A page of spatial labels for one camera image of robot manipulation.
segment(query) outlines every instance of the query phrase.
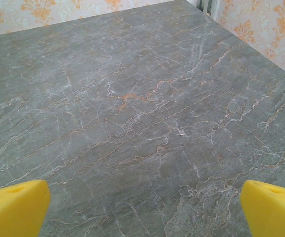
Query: wallpaper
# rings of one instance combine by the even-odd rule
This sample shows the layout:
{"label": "wallpaper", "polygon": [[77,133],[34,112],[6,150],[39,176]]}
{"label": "wallpaper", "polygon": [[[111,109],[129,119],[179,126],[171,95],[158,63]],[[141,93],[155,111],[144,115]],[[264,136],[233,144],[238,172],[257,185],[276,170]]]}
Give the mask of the wallpaper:
{"label": "wallpaper", "polygon": [[285,70],[285,0],[221,0],[216,20]]}
{"label": "wallpaper", "polygon": [[170,0],[0,0],[0,34]]}

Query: damask pattern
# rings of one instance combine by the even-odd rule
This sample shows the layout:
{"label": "damask pattern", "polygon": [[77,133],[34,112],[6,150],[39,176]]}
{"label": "damask pattern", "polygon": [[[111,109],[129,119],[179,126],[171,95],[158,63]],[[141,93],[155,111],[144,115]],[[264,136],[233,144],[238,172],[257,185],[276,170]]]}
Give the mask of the damask pattern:
{"label": "damask pattern", "polygon": [[285,0],[221,0],[226,29],[285,70]]}
{"label": "damask pattern", "polygon": [[0,0],[0,34],[171,0]]}

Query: marble countertop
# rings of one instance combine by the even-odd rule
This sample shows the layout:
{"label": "marble countertop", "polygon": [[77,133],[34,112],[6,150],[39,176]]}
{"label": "marble countertop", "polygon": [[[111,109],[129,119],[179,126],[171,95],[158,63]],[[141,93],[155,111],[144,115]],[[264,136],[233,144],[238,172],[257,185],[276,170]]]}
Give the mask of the marble countertop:
{"label": "marble countertop", "polygon": [[285,72],[183,0],[0,36],[0,187],[47,180],[41,237],[249,237],[285,187]]}

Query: gray marble slab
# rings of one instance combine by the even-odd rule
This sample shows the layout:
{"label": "gray marble slab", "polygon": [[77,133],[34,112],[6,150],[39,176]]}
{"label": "gray marble slab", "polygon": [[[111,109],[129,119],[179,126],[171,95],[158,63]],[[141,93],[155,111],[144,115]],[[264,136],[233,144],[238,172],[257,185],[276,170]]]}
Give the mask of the gray marble slab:
{"label": "gray marble slab", "polygon": [[183,0],[1,35],[0,187],[31,179],[42,237],[249,237],[285,72]]}

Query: wall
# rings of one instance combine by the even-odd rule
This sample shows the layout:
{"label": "wall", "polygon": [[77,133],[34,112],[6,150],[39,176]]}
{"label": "wall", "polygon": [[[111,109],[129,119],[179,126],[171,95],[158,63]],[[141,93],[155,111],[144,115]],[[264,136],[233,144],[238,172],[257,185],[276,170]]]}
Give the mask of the wall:
{"label": "wall", "polygon": [[216,20],[285,70],[285,0],[220,0]]}
{"label": "wall", "polygon": [[0,0],[0,34],[171,0]]}

